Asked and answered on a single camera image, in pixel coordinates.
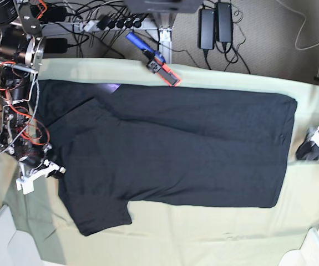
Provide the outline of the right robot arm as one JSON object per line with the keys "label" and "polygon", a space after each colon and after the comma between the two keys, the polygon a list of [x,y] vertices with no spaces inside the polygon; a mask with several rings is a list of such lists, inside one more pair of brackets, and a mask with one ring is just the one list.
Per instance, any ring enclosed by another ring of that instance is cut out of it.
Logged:
{"label": "right robot arm", "polygon": [[36,119],[39,68],[46,38],[41,19],[44,1],[0,1],[0,155],[17,160],[21,180],[60,178],[48,129]]}

